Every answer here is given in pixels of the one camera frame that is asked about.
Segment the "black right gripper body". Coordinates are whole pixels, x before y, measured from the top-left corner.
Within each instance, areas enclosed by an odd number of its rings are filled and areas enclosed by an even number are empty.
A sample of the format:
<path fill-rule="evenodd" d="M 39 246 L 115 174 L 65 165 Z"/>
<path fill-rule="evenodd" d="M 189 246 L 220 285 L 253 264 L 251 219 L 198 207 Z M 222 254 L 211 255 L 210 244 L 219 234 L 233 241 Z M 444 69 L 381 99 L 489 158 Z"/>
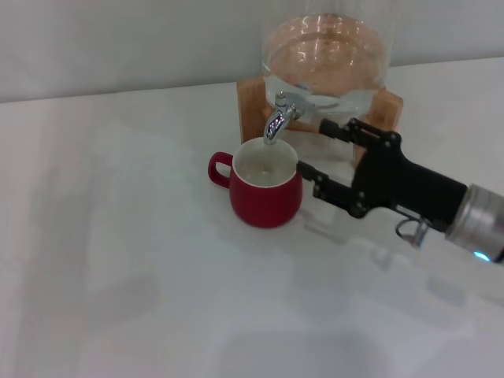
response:
<path fill-rule="evenodd" d="M 370 137 L 351 184 L 350 214 L 363 218 L 383 207 L 409 212 L 445 232 L 454 222 L 468 186 L 410 161 L 401 136 L 386 132 Z"/>

